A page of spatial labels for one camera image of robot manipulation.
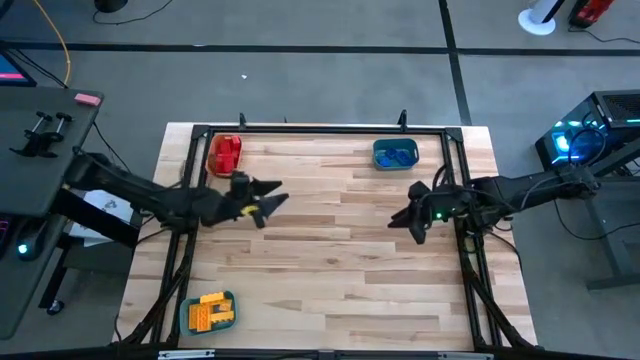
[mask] blue bowl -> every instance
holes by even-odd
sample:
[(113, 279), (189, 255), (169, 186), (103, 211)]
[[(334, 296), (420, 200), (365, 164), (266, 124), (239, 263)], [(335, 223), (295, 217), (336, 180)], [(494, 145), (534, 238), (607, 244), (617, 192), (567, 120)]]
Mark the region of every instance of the blue bowl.
[(420, 160), (413, 139), (380, 139), (373, 143), (373, 166), (380, 171), (409, 170)]

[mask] wooden tabletop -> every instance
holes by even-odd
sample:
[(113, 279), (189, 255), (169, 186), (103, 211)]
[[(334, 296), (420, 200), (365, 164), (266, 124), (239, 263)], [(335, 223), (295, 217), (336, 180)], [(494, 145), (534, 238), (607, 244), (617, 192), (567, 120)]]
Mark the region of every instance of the wooden tabletop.
[[(167, 125), (155, 182), (179, 179), (192, 126)], [(497, 175), (488, 128), (462, 129), (471, 177)], [(181, 337), (181, 347), (472, 349), (452, 223), (434, 224), (424, 245), (405, 229), (386, 227), (407, 205), (412, 183), (431, 184), (443, 163), (439, 139), (411, 136), (420, 162), (410, 171), (380, 172), (371, 148), (384, 137), (242, 135), (240, 169), (282, 180), (278, 192), (291, 196), (262, 230), (251, 219), (199, 228), (187, 297), (230, 290), (238, 320), (219, 334)], [(228, 188), (228, 180), (209, 180), (220, 191)], [(152, 222), (141, 236), (158, 228)], [(510, 232), (497, 233), (513, 241)], [(496, 239), (485, 241), (496, 302), (535, 343), (517, 256)], [(136, 249), (118, 320), (124, 336), (158, 296), (168, 242), (165, 233)], [(167, 309), (171, 314), (174, 304)], [(489, 339), (484, 307), (479, 312)], [(166, 319), (163, 338), (168, 325)]]

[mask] black floor line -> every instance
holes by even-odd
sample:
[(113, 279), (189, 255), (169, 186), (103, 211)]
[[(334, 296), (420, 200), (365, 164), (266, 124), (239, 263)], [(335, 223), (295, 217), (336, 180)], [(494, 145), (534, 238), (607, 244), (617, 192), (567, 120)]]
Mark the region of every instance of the black floor line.
[(471, 125), (471, 113), (469, 112), (469, 103), (467, 102), (467, 93), (464, 91), (464, 82), (462, 81), (462, 70), (460, 69), (460, 61), (456, 48), (456, 38), (453, 34), (453, 24), (449, 14), (449, 6), (447, 0), (439, 0), (440, 16), (442, 17), (442, 25), (444, 27), (444, 37), (447, 41), (447, 50), (449, 52), (449, 65), (451, 66), (451, 78), (453, 79), (453, 90), (456, 93), (456, 102), (458, 103), (458, 113), (460, 114), (460, 123), (464, 126)]
[(635, 49), (494, 49), (458, 48), (460, 55), (484, 56), (640, 56)]
[[(0, 42), (0, 46), (22, 50), (62, 50), (58, 43)], [(69, 51), (202, 52), (202, 53), (297, 53), (297, 54), (418, 54), (444, 55), (445, 47), (420, 46), (326, 46), (326, 45), (168, 45), (67, 43)]]
[[(0, 47), (22, 50), (62, 50), (59, 43), (32, 41), (2, 41)], [(189, 44), (122, 44), (122, 43), (67, 43), (70, 51), (113, 52), (229, 52), (229, 53), (309, 53), (309, 54), (418, 54), (483, 56), (603, 56), (640, 57), (638, 49), (505, 49), (459, 48), (422, 46), (326, 46), (326, 45), (189, 45)]]

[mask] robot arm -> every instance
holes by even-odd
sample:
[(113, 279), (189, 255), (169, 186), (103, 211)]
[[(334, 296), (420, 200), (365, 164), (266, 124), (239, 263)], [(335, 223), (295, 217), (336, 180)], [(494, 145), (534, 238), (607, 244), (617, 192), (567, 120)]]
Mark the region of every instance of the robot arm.
[(423, 244), (434, 220), (461, 217), (467, 231), (481, 233), (505, 216), (555, 199), (587, 198), (598, 188), (588, 168), (574, 165), (513, 179), (472, 179), (467, 187), (445, 184), (431, 190), (417, 182), (409, 188), (409, 206), (393, 215), (388, 227), (409, 228)]
[(288, 197), (267, 194), (281, 181), (250, 180), (242, 172), (231, 176), (230, 190), (222, 195), (210, 188), (166, 188), (126, 172), (102, 154), (81, 153), (65, 175), (71, 187), (80, 190), (104, 190), (131, 203), (136, 209), (153, 213), (163, 227), (184, 233), (197, 219), (203, 226), (251, 215), (258, 228)]

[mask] concrete floor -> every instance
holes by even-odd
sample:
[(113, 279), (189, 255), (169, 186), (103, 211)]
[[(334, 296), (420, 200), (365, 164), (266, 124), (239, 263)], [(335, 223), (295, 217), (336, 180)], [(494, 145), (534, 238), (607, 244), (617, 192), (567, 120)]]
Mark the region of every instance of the concrete floor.
[[(527, 35), (517, 26), (517, 13), (529, 1), (447, 2), (458, 47), (640, 49), (640, 45), (600, 44), (588, 35), (567, 33), (565, 18), (572, 1), (556, 17), (556, 32), (543, 38)], [(0, 38), (54, 42), (37, 9), (30, 2), (17, 3), (0, 21)], [(123, 11), (101, 19), (143, 15), (163, 3), (132, 1)], [(436, 0), (175, 1), (146, 21), (122, 26), (92, 24), (89, 1), (43, 4), (69, 42), (446, 45)], [(638, 14), (640, 2), (617, 1), (591, 30), (603, 38), (633, 37), (640, 33)], [(62, 52), (27, 53), (52, 72), (64, 73)], [(148, 177), (165, 124), (171, 121), (234, 121), (242, 111), (249, 121), (261, 122), (280, 122), (286, 116), (290, 122), (392, 123), (406, 108), (412, 124), (460, 124), (447, 55), (72, 52), (71, 56), (70, 85), (105, 93), (98, 118), (102, 131), (129, 166)], [(637, 63), (637, 57), (460, 57), (472, 123), (491, 129), (498, 167), (506, 176), (541, 170), (533, 142), (590, 92), (640, 88)], [(53, 85), (36, 78), (42, 85)], [(105, 151), (94, 135), (87, 147)], [(594, 235), (581, 210), (576, 203), (562, 206), (570, 226), (585, 236)], [(640, 286), (593, 292), (584, 286), (587, 280), (609, 274), (599, 244), (568, 236), (548, 206), (516, 216), (514, 229), (540, 345), (640, 358)], [(0, 353), (108, 343), (125, 281), (125, 275), (72, 273), (61, 292), (68, 308), (47, 318), (32, 305), (19, 333), (0, 342)], [(89, 326), (93, 331), (87, 331), (91, 316), (95, 316)], [(35, 329), (48, 341), (36, 343), (25, 336)]]

